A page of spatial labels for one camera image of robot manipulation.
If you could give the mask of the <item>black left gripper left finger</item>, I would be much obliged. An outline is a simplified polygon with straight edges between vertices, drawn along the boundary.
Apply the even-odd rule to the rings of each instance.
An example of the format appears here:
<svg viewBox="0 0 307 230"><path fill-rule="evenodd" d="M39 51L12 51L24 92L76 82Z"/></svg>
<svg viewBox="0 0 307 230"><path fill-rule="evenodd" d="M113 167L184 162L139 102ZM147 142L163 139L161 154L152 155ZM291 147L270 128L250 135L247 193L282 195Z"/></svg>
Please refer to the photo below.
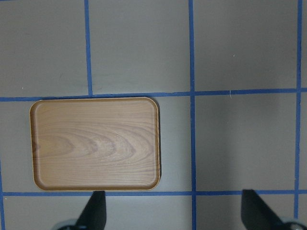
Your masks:
<svg viewBox="0 0 307 230"><path fill-rule="evenodd" d="M106 196L104 191L94 191L76 221L79 230L104 230L106 226Z"/></svg>

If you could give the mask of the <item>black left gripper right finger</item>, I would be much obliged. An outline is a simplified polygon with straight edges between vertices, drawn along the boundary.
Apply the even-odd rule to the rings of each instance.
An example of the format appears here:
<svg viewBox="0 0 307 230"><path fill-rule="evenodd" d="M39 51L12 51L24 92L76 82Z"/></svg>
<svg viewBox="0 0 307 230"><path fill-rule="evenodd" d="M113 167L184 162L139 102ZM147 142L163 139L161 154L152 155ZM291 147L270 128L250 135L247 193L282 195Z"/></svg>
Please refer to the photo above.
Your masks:
<svg viewBox="0 0 307 230"><path fill-rule="evenodd" d="M247 230L290 230L254 190L242 190L241 220Z"/></svg>

